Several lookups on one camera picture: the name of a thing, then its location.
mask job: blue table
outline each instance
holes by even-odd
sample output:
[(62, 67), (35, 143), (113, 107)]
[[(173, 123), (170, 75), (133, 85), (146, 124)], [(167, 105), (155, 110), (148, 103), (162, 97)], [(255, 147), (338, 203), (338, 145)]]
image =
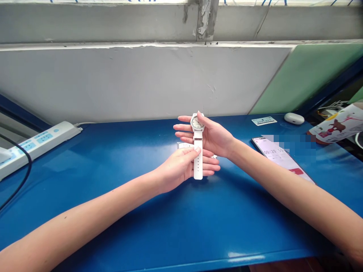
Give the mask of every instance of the blue table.
[[(255, 126), (266, 115), (216, 117), (251, 145), (261, 134), (304, 134), (310, 124)], [(52, 217), (153, 170), (176, 149), (176, 120), (84, 126), (36, 159), (16, 199), (0, 214), (0, 249)], [(296, 161), (323, 189), (363, 216), (363, 163), (337, 144)], [(334, 246), (230, 161), (130, 212), (55, 271), (202, 271), (331, 253)], [(25, 169), (0, 182), (0, 202)]]

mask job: green panel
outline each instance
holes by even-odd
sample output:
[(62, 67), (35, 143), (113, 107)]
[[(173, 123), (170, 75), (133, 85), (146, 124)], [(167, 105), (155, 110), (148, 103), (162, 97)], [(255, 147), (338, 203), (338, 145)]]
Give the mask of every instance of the green panel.
[(363, 99), (363, 87), (357, 91), (357, 93), (349, 100), (348, 104), (357, 102), (358, 100)]
[(298, 45), (250, 114), (296, 110), (363, 55), (363, 44)]

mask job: watch face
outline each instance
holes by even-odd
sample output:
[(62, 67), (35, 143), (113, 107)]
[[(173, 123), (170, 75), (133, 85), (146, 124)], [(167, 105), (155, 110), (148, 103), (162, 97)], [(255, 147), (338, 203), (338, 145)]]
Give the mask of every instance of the watch face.
[(194, 126), (195, 128), (202, 128), (202, 127), (204, 127), (204, 125), (202, 125), (201, 123), (199, 123), (197, 116), (195, 116), (192, 119), (192, 122), (191, 123), (192, 123), (192, 126)]

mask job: smartphone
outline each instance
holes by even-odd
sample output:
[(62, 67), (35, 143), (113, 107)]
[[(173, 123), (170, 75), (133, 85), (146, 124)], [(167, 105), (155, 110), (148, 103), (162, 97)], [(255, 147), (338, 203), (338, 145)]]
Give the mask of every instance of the smartphone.
[(252, 138), (251, 142), (257, 150), (259, 150), (269, 160), (315, 184), (308, 174), (305, 173), (298, 163), (283, 148), (265, 137)]

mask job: watch strap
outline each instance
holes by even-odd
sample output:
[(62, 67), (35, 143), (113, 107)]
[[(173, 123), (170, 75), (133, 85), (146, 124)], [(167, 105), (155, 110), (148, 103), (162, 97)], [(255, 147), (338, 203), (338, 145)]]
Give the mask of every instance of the watch strap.
[(203, 179), (203, 132), (194, 131), (194, 149), (200, 148), (198, 157), (194, 159), (194, 179)]

